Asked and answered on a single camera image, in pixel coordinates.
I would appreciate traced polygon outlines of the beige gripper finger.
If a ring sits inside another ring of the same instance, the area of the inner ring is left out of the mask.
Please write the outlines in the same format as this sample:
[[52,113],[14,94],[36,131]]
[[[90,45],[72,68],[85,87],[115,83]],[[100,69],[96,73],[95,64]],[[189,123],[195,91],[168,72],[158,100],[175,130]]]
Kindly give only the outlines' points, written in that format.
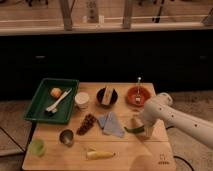
[[145,136],[150,138],[152,136],[154,126],[144,126],[145,129]]

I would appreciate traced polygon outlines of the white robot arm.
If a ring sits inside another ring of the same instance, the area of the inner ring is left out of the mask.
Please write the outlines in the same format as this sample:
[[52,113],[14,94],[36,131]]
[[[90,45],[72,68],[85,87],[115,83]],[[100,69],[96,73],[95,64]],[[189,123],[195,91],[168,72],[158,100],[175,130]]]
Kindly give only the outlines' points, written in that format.
[[145,101],[139,118],[146,128],[151,128],[158,119],[168,122],[213,150],[213,123],[178,111],[172,104],[168,93],[159,93]]

